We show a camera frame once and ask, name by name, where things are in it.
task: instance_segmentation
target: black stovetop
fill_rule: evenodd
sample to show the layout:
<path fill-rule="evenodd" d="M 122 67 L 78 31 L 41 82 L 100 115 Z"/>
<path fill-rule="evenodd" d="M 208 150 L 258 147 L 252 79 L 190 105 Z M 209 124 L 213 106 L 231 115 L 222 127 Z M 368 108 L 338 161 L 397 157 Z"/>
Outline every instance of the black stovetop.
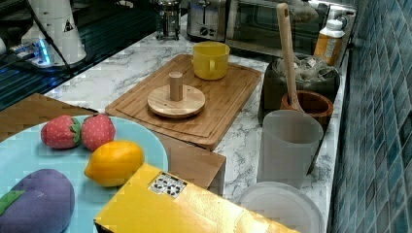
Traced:
<path fill-rule="evenodd" d="M 85 19 L 79 23 L 79 34 L 84 45 L 93 51 L 94 57 L 72 75 L 66 72 L 38 72 L 22 69 L 18 65 L 0 70 L 0 111 L 32 93 L 44 94 L 56 88 L 155 32 L 155 18 L 151 11 L 121 10 L 98 19 L 87 12 L 84 15 L 88 18 L 88 22 Z M 10 62 L 9 57 L 0 62 L 0 66 L 7 64 L 7 61 Z"/>

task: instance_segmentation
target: soap dispenser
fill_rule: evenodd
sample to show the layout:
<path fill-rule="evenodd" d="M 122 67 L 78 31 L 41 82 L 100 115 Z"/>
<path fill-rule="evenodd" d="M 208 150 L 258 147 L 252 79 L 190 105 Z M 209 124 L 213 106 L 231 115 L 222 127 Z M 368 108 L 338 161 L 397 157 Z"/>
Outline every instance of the soap dispenser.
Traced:
<path fill-rule="evenodd" d="M 342 21 L 330 19 L 319 33 L 314 55 L 321 57 L 330 66 L 334 65 L 340 52 L 342 37 L 345 35 L 342 26 Z"/>

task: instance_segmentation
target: coffee maker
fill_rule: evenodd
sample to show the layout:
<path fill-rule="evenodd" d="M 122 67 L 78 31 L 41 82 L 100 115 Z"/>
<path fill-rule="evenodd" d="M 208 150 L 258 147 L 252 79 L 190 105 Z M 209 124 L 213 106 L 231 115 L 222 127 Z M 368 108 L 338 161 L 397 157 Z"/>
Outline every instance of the coffee maker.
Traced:
<path fill-rule="evenodd" d="M 179 40 L 180 0 L 154 0 L 156 38 Z"/>
<path fill-rule="evenodd" d="M 189 0 L 188 37 L 223 42 L 226 34 L 226 0 Z"/>

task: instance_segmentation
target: purple eggplant toy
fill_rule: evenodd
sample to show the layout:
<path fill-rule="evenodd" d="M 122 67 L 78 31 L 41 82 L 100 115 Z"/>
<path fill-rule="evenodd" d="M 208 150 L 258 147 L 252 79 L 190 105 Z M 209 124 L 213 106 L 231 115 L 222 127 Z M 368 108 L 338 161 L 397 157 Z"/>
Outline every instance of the purple eggplant toy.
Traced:
<path fill-rule="evenodd" d="M 70 181 L 54 169 L 38 170 L 0 197 L 0 232 L 62 232 L 74 207 Z"/>

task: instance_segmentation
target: wooden table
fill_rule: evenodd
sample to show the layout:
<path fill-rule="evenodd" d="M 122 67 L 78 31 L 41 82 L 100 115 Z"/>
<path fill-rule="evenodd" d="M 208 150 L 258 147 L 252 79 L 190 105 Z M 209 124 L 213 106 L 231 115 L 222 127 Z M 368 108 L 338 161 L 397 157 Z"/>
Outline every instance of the wooden table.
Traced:
<path fill-rule="evenodd" d="M 18 132 L 60 115 L 92 115 L 96 111 L 72 106 L 42 94 L 32 94 L 0 112 L 0 142 Z M 225 157 L 155 133 L 169 158 L 169 172 L 181 179 L 223 194 Z"/>

